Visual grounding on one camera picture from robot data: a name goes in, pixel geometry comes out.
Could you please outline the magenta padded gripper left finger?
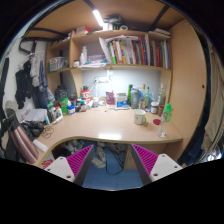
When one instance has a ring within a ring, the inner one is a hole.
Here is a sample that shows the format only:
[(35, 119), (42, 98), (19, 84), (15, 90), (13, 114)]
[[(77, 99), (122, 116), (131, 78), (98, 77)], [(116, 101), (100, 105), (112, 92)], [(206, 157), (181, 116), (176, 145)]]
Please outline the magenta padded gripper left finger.
[(93, 158), (94, 146), (90, 145), (68, 157), (58, 157), (46, 171), (82, 186)]

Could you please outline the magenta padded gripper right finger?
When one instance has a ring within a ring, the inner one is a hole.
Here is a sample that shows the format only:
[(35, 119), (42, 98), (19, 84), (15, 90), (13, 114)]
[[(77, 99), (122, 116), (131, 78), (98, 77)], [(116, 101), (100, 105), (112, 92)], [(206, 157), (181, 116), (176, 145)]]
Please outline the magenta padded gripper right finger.
[(143, 185), (148, 185), (182, 169), (168, 155), (157, 155), (136, 144), (131, 145), (131, 155)]

